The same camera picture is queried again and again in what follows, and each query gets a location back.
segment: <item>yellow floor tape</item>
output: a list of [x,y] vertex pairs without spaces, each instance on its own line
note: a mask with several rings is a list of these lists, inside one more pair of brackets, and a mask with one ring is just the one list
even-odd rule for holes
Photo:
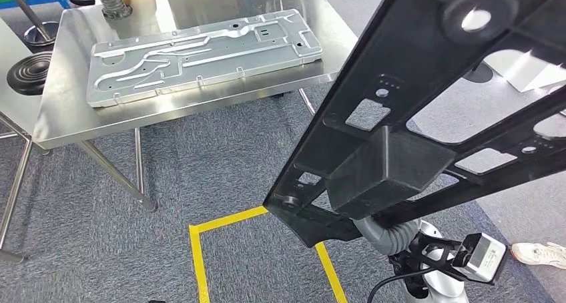
[[[191,241],[193,264],[195,269],[196,282],[198,286],[199,303],[210,303],[210,297],[208,294],[208,285],[206,283],[206,273],[204,272],[204,260],[202,258],[202,248],[200,246],[199,235],[203,232],[207,232],[215,228],[221,228],[222,226],[227,226],[236,222],[247,220],[248,218],[253,218],[254,216],[265,214],[267,212],[268,211],[266,208],[264,208],[263,206],[258,206],[257,208],[252,208],[240,213],[225,216],[223,218],[217,218],[215,220],[205,222],[202,224],[189,225],[189,238]],[[334,270],[334,266],[330,261],[330,257],[328,256],[328,252],[326,251],[324,244],[322,242],[318,243],[315,246],[315,248],[316,248],[316,253],[318,253],[318,256],[320,257],[320,262],[322,263],[322,267],[324,268],[326,277],[328,277],[328,281],[330,282],[330,287],[332,288],[332,291],[334,292],[334,296],[336,297],[336,301],[338,303],[348,303],[348,300],[346,299],[346,295],[344,294],[344,290],[342,289],[342,285],[340,284],[340,280],[336,275],[336,271]]]

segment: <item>stamped aluminum panel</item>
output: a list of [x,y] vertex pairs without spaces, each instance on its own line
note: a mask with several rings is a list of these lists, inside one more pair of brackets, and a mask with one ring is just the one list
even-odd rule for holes
[[295,9],[93,46],[87,102],[106,107],[313,62],[322,48]]

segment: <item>metal pole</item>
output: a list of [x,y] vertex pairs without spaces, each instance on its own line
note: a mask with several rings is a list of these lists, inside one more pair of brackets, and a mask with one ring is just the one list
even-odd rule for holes
[[27,16],[27,18],[34,24],[35,28],[40,32],[41,36],[45,40],[53,39],[45,27],[43,26],[43,22],[39,19],[39,17],[31,10],[28,4],[25,3],[24,0],[15,0],[18,4],[19,8],[23,11],[23,13]]
[[21,129],[18,125],[11,121],[6,115],[0,111],[0,122],[6,125],[12,132],[21,136],[23,139],[29,139],[29,136],[25,134],[25,131]]
[[5,250],[0,250],[0,260],[12,261],[14,263],[22,263],[26,257],[19,254],[14,254]]
[[305,103],[306,108],[307,108],[308,111],[310,112],[310,115],[314,115],[316,112],[315,112],[314,108],[312,107],[312,104],[311,104],[310,101],[308,100],[308,97],[306,96],[306,93],[304,92],[304,89],[300,88],[300,89],[299,89],[299,94],[301,95],[302,101]]
[[16,137],[16,136],[18,136],[17,133],[12,131],[11,133],[0,134],[0,139],[11,138],[11,137]]
[[8,201],[6,202],[6,210],[4,211],[4,216],[2,217],[2,222],[0,223],[0,249],[4,246],[4,239],[6,238],[6,233],[8,232],[8,227],[12,219],[12,214],[14,212],[14,207],[16,205],[17,196],[19,189],[21,187],[21,182],[23,181],[23,174],[25,173],[25,166],[27,165],[27,160],[29,159],[29,152],[31,152],[30,139],[25,142],[25,147],[23,149],[23,154],[19,161],[18,168],[16,170],[16,177],[12,184],[10,194],[8,195]]
[[[3,123],[4,125],[6,125],[11,131],[13,131],[16,135],[20,136],[21,138],[25,139],[25,140],[30,140],[31,141],[31,136],[26,133],[23,129],[21,129],[21,127],[19,127],[18,125],[16,125],[16,123],[14,123],[13,121],[11,121],[11,119],[9,119],[6,115],[2,114],[2,112],[0,111],[0,123]],[[35,144],[35,147],[37,149],[39,149],[39,151],[43,154],[43,155],[47,155],[49,154],[49,152],[51,150],[49,149],[43,149],[41,148],[39,145]]]
[[137,176],[137,188],[142,194],[144,190],[144,165],[142,164],[142,135],[139,127],[134,130],[135,136],[135,174]]
[[143,195],[90,141],[81,141],[77,145],[104,168],[114,179],[125,187],[147,210],[156,210],[156,204]]

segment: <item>shoe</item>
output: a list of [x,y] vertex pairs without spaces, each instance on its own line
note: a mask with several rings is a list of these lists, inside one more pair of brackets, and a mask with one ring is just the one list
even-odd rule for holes
[[552,265],[566,270],[566,248],[558,244],[517,243],[511,246],[511,253],[521,263]]

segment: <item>black plastic frame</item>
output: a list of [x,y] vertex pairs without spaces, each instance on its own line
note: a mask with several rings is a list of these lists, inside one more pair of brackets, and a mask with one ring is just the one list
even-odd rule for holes
[[[491,20],[481,30],[463,32],[461,21],[473,8],[489,10]],[[359,237],[352,218],[372,215],[381,226],[390,227],[566,170],[566,139],[533,131],[537,123],[566,108],[564,87],[462,143],[441,143],[406,128],[414,114],[484,57],[502,49],[531,51],[550,63],[566,63],[566,2],[384,0],[264,206],[313,246],[327,239]],[[387,89],[388,95],[377,95],[377,89]],[[363,99],[391,109],[371,131],[345,123]],[[536,147],[536,152],[523,153],[527,146]],[[481,175],[454,165],[485,148],[517,159]],[[299,182],[304,172],[321,180]],[[407,200],[441,173],[459,182]],[[312,205],[325,190],[336,213]]]

